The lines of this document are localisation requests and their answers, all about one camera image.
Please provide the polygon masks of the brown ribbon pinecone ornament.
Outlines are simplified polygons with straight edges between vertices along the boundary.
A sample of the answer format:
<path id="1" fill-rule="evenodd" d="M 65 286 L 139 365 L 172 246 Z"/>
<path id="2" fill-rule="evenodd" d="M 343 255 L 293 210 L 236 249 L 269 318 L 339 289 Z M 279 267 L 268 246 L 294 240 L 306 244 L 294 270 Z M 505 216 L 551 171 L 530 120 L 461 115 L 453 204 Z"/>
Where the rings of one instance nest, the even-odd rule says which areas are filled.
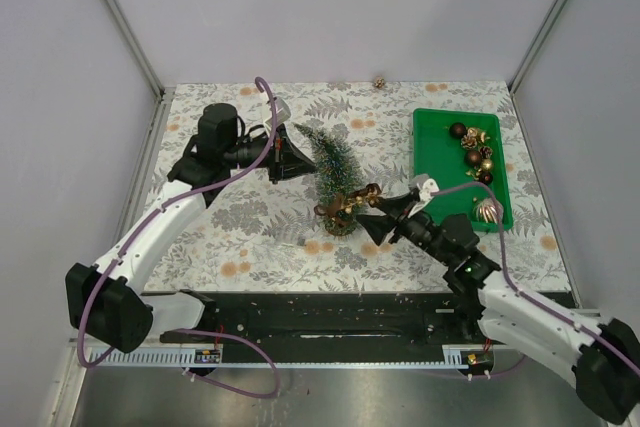
<path id="1" fill-rule="evenodd" d="M 355 210 L 364 206 L 375 206 L 379 203 L 381 193 L 381 187 L 377 183 L 370 183 L 348 195 L 338 193 L 327 206 L 316 205 L 314 213 L 328 219 L 337 227 L 347 227 L 354 222 Z"/>

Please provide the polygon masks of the small green christmas tree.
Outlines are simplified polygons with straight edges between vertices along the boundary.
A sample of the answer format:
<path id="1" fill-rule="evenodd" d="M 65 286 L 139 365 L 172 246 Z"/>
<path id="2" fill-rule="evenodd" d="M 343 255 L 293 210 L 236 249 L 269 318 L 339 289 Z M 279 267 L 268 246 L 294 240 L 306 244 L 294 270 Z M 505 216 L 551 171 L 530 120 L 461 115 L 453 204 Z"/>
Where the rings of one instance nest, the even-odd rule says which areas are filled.
<path id="1" fill-rule="evenodd" d="M 348 195 L 364 186 L 360 163 L 344 139 L 325 128 L 313 128 L 302 124 L 295 124 L 294 127 L 311 146 L 312 159 L 316 165 L 316 205 L 327 206 L 338 193 Z M 360 211 L 361 208 L 357 208 L 355 215 Z M 346 237 L 358 228 L 355 215 L 354 222 L 347 227 L 337 227 L 328 219 L 316 216 L 321 219 L 322 226 L 329 235 Z"/>

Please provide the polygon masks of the green plastic tray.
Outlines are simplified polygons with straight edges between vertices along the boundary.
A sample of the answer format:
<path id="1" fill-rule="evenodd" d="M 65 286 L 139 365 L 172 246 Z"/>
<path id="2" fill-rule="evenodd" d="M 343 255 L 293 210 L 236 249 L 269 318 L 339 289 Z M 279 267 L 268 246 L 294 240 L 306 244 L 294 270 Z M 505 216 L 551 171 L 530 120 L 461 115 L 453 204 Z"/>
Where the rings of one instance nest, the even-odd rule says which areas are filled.
<path id="1" fill-rule="evenodd" d="M 472 181 L 476 170 L 465 161 L 466 150 L 461 141 L 451 135 L 451 126 L 461 123 L 488 136 L 486 146 L 492 150 L 491 160 L 494 163 L 491 171 L 493 180 L 489 188 L 503 207 L 504 228 L 511 229 L 514 220 L 499 118 L 485 113 L 417 109 L 412 114 L 412 121 L 413 174 L 429 175 L 442 189 Z M 471 219 L 476 232 L 496 232 L 496 223 L 487 222 L 476 214 L 476 205 L 487 197 L 483 188 L 469 188 L 431 201 L 425 211 L 436 222 L 441 222 L 450 214 L 464 213 Z"/>

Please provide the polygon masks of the shiny dark red bauble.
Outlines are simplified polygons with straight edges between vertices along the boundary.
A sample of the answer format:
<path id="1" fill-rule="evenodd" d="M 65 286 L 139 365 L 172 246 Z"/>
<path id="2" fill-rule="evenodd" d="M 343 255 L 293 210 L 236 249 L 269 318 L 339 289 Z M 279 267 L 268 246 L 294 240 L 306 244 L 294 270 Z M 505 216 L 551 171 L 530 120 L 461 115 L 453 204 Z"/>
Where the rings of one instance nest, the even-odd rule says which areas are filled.
<path id="1" fill-rule="evenodd" d="M 479 176 L 479 181 L 485 185 L 490 185 L 493 182 L 493 175 L 491 172 L 483 172 Z"/>

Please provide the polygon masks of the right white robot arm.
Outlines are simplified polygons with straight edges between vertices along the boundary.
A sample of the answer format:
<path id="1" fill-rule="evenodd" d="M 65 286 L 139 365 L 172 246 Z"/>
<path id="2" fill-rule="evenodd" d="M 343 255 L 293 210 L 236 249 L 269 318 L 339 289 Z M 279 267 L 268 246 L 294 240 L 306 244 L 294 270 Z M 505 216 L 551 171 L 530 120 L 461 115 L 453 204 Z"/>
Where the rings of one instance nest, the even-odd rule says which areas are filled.
<path id="1" fill-rule="evenodd" d="M 406 239 L 446 266 L 444 279 L 467 309 L 454 320 L 462 340 L 475 343 L 485 336 L 518 350 L 566 381 L 598 417 L 623 424 L 639 405 L 639 339 L 633 329 L 617 318 L 585 316 L 516 284 L 505 263 L 479 250 L 465 214 L 436 223 L 425 213 L 436 195 L 424 186 L 384 198 L 370 184 L 353 196 L 378 212 L 356 220 L 376 244 Z"/>

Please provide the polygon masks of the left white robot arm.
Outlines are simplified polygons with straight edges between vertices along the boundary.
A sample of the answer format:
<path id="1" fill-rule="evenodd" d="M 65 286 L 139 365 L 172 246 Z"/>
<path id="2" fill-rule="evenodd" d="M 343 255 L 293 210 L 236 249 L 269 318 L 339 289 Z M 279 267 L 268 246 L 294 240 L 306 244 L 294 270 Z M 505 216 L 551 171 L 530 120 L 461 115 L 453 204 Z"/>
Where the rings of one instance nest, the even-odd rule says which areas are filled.
<path id="1" fill-rule="evenodd" d="M 170 170 L 149 210 L 114 247 L 92 265 L 77 263 L 65 277 L 71 325 L 123 353 L 148 336 L 182 329 L 205 342 L 217 329 L 205 299 L 195 293 L 142 298 L 161 258 L 183 231 L 205 212 L 229 184 L 234 170 L 264 169 L 272 183 L 312 174 L 313 162 L 290 140 L 291 112 L 277 99 L 264 115 L 262 133 L 243 131 L 236 108 L 207 106 L 197 132 Z"/>

